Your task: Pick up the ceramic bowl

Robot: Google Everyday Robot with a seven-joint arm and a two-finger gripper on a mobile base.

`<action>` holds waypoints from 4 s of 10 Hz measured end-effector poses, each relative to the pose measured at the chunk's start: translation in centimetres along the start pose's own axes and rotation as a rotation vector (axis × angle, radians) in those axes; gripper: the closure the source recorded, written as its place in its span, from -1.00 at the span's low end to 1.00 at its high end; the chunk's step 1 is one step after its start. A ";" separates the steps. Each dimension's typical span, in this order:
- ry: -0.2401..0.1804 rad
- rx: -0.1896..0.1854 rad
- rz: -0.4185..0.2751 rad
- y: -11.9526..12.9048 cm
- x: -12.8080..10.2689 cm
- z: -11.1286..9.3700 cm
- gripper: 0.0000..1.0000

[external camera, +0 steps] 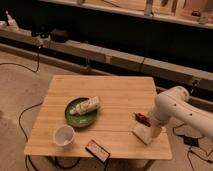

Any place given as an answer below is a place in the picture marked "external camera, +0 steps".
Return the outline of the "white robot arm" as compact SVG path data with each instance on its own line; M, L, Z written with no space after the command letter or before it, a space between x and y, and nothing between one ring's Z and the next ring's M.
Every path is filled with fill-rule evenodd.
M159 93L149 111L151 124L163 127L174 117L213 140L213 114L190 105L189 97L189 92L182 86Z

